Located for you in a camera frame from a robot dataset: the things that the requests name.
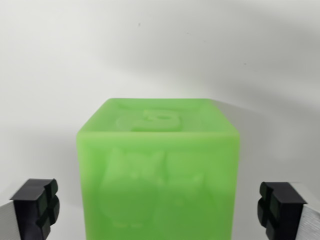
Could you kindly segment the gripper right finger with black rubber pad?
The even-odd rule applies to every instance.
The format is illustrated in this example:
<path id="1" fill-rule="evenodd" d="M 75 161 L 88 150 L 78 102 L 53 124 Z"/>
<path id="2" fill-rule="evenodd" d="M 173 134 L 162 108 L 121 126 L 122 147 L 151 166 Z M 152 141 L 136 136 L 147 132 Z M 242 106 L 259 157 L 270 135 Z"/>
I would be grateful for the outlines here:
<path id="1" fill-rule="evenodd" d="M 266 182 L 259 187 L 257 217 L 269 240 L 318 240 L 320 200 L 298 182 Z"/>

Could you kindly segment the gripper left finger with black rubber pad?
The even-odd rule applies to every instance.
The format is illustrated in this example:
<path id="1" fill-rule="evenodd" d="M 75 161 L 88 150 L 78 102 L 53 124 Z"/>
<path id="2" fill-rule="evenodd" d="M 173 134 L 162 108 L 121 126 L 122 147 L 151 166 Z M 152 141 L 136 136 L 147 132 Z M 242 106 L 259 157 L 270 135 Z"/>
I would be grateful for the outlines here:
<path id="1" fill-rule="evenodd" d="M 56 179 L 30 178 L 0 199 L 2 240 L 46 240 L 60 213 Z"/>

